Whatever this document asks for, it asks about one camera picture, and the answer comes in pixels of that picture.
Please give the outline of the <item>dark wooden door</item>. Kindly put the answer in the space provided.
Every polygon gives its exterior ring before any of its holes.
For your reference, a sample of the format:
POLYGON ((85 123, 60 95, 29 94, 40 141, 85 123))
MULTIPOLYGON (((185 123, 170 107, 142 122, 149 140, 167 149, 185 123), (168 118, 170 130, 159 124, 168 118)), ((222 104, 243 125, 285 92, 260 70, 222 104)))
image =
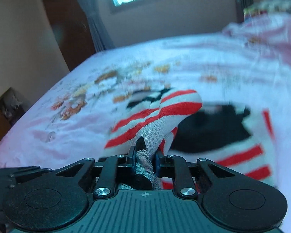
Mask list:
POLYGON ((95 53, 87 18, 77 0, 42 0, 70 71, 95 53))

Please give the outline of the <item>pink crumpled blanket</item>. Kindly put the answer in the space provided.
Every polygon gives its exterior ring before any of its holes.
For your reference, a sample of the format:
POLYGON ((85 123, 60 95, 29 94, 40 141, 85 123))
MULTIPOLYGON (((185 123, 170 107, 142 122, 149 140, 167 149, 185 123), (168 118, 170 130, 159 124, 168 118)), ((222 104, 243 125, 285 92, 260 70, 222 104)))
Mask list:
POLYGON ((243 37, 253 45, 267 46, 291 66, 291 14, 263 14, 241 24, 230 23, 222 32, 233 37, 243 37))

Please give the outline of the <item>wooden bedside cabinet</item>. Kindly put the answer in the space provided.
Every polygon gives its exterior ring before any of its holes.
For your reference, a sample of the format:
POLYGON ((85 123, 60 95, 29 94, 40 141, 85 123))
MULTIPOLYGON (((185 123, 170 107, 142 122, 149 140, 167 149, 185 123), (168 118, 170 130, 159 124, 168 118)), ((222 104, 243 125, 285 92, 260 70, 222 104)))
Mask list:
POLYGON ((0 96, 0 142, 25 112, 23 102, 16 97, 12 87, 9 87, 0 96))

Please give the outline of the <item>red black white striped garment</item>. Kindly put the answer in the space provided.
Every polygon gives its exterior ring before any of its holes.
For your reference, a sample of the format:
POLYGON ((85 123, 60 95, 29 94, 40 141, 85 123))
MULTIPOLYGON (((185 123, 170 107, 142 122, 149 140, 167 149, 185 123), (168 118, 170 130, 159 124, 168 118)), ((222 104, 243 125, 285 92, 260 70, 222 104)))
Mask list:
POLYGON ((188 162, 207 158, 276 186, 274 135, 268 111, 243 104, 203 103, 195 90, 135 91, 111 128, 104 157, 126 154, 139 138, 188 162))

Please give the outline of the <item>grey left curtain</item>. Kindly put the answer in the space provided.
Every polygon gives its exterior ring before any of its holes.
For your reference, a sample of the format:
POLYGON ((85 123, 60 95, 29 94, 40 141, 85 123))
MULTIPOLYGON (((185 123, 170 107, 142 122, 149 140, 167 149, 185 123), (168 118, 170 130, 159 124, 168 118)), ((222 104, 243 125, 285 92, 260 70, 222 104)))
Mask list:
POLYGON ((87 18, 91 38, 96 52, 114 49, 114 44, 112 43, 100 17, 98 0, 77 1, 87 18))

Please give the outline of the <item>floral pink bed sheet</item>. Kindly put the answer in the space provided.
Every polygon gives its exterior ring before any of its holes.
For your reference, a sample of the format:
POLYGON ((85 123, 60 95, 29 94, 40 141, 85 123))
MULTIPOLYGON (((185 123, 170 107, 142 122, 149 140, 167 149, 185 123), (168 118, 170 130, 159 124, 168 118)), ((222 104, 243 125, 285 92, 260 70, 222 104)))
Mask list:
POLYGON ((274 176, 288 200, 291 232, 291 41, 251 35, 167 38, 96 54, 42 96, 0 142, 0 168, 60 168, 102 156, 111 129, 137 91, 195 90, 204 103, 268 109, 274 176))

